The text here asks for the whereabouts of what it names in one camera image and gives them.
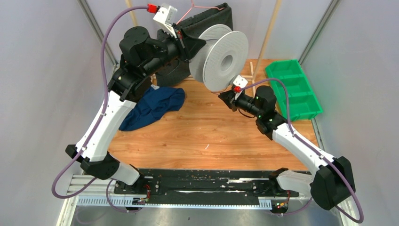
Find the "grey plastic cable spool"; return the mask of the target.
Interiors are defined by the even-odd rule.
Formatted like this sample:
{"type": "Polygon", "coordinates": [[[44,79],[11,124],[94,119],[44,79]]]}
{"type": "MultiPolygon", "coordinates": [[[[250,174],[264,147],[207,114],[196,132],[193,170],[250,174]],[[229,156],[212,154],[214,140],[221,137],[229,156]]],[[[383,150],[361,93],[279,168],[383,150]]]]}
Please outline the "grey plastic cable spool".
{"type": "Polygon", "coordinates": [[[206,44],[190,61],[190,74],[211,92],[224,90],[244,67],[248,39],[243,32],[233,31],[224,24],[207,28],[199,39],[206,44]]]}

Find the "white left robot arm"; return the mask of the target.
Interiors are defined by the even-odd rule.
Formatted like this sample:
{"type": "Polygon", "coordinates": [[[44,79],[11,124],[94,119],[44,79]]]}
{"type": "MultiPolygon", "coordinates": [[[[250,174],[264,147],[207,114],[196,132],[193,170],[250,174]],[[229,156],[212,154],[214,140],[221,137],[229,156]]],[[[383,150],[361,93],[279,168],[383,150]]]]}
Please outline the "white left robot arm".
{"type": "Polygon", "coordinates": [[[176,59],[191,60],[206,43],[183,29],[164,40],[152,39],[142,26],[129,29],[120,42],[120,67],[106,87],[106,109],[99,110],[84,137],[77,144],[68,145],[65,152],[79,162],[87,174],[101,180],[121,181],[133,194],[142,192],[144,181],[140,172],[109,153],[111,140],[151,86],[151,75],[176,59]]]}

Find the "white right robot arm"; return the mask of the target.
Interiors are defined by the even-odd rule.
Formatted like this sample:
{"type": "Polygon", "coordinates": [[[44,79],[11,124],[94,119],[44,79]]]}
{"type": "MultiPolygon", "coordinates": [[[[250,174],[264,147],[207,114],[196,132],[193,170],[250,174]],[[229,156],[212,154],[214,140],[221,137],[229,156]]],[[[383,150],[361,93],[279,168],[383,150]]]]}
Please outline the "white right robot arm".
{"type": "Polygon", "coordinates": [[[281,196],[287,190],[311,197],[321,208],[330,210],[356,191],[351,163],[320,150],[302,136],[276,109],[277,98],[269,86],[260,86],[255,96],[234,89],[218,97],[232,111],[243,110],[256,117],[258,130],[300,160],[309,174],[281,168],[269,177],[269,191],[281,196]]]}

